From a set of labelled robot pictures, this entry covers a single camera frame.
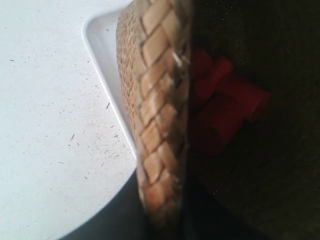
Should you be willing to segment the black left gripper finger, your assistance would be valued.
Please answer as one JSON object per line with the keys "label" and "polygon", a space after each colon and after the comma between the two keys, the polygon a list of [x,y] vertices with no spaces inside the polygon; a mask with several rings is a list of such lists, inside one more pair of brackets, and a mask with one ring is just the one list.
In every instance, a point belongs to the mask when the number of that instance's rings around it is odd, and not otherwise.
{"label": "black left gripper finger", "polygon": [[153,233],[138,195],[136,171],[97,214],[60,239],[152,240]]}

